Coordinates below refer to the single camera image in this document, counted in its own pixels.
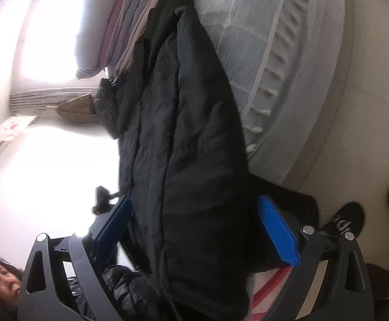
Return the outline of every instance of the mattress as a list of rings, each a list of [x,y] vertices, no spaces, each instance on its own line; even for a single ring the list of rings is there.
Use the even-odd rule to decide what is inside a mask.
[[[344,0],[194,0],[240,111],[251,172],[281,183],[331,85]]]

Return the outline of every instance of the bed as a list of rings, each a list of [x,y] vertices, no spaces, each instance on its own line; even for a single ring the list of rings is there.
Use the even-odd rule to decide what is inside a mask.
[[[110,38],[110,20],[118,20],[118,1],[85,1],[76,45],[78,73],[84,77],[105,67],[101,53],[104,39]],[[303,149],[331,85],[345,1],[194,2],[230,81],[251,172],[280,184]],[[119,72],[113,66],[108,73]]]

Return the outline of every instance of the brown object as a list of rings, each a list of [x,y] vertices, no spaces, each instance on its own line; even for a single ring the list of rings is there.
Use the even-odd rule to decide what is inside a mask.
[[[389,271],[367,264],[374,302],[374,320],[389,320]]]
[[[67,100],[55,109],[61,117],[73,122],[95,123],[98,121],[93,106],[93,98],[90,94]]]

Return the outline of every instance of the person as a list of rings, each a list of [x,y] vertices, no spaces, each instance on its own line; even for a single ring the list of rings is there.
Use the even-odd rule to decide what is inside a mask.
[[[12,319],[16,319],[22,276],[22,270],[0,258],[0,306]]]
[[[102,277],[108,288],[114,292],[125,311],[137,313],[132,319],[144,317],[146,320],[165,320],[172,313],[167,297],[160,292],[160,287],[150,274],[140,271],[133,272],[128,267],[114,265],[102,271]],[[21,291],[21,281],[24,272],[0,258],[0,307],[12,321],[17,320],[17,303]],[[80,313],[92,320],[95,319],[86,303],[80,285],[76,278],[68,278],[68,283]],[[140,307],[135,305],[148,296],[149,304]]]

